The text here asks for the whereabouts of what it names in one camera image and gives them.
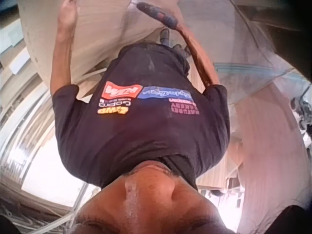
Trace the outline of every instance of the plywood sheet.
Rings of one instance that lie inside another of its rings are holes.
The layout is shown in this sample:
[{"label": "plywood sheet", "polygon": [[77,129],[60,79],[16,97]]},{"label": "plywood sheet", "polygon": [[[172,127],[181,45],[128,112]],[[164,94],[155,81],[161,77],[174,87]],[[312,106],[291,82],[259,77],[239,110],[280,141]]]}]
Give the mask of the plywood sheet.
[{"label": "plywood sheet", "polygon": [[245,200],[238,232],[264,233],[287,206],[305,206],[311,165],[288,100],[271,83],[235,105],[244,163]]},{"label": "plywood sheet", "polygon": [[[147,0],[154,5],[177,8],[177,0]],[[62,0],[18,0],[25,41],[38,74],[49,84],[57,19]],[[162,24],[136,9],[129,0],[79,1],[80,11],[72,56],[72,80],[134,43]]]}]

